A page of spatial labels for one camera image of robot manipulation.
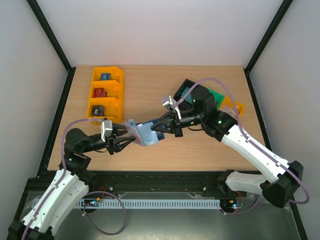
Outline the red credit card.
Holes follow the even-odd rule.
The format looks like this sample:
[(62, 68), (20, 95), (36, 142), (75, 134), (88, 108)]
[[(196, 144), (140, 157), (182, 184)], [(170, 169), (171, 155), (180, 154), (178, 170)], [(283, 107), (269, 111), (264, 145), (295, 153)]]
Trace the red credit card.
[(131, 136), (131, 137), (135, 137), (135, 139), (137, 140), (138, 139), (138, 132), (137, 132), (137, 128), (135, 125), (132, 125), (131, 123), (129, 122), (125, 122), (124, 123), (124, 126), (127, 130), (127, 133)]

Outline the blue leather card holder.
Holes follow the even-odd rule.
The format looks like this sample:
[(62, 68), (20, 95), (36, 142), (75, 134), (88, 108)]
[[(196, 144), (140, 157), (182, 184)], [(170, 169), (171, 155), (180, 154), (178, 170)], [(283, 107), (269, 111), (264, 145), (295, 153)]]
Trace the blue leather card holder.
[(138, 123), (136, 123), (134, 119), (129, 119), (128, 121), (126, 121), (125, 123), (130, 123), (132, 125), (135, 125), (138, 133), (138, 138), (133, 143), (136, 145), (147, 147), (147, 146), (156, 145), (159, 143), (159, 141), (164, 140), (165, 134), (163, 132), (151, 130), (151, 127), (153, 126), (153, 124), (157, 123), (158, 121), (159, 121), (158, 118), (155, 118), (146, 122), (138, 122)]

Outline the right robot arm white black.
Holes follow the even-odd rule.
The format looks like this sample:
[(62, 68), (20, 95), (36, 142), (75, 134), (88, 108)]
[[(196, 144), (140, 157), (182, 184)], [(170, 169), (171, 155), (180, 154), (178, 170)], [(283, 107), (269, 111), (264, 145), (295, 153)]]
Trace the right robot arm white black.
[(182, 137), (183, 128), (201, 125), (208, 136), (234, 149), (260, 172), (226, 171), (218, 191), (224, 196), (237, 191), (260, 195), (273, 206), (283, 208), (302, 185), (303, 165), (274, 154), (251, 137), (238, 120), (217, 109), (214, 95), (207, 88), (195, 87), (190, 94), (192, 107), (183, 111), (171, 96), (164, 97), (162, 105), (167, 112), (151, 129)]

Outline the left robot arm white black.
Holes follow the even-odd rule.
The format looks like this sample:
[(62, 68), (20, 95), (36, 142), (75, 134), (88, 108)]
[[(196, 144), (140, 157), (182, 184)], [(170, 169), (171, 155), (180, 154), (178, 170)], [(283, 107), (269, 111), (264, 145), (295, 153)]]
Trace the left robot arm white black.
[(93, 135), (67, 125), (60, 140), (59, 169), (37, 204), (21, 221), (11, 223), (9, 240), (53, 240), (76, 204), (87, 195), (98, 194), (97, 175), (87, 169), (91, 158), (85, 153), (106, 149), (113, 155), (136, 139), (125, 136), (124, 125), (105, 118), (99, 123), (100, 133)]

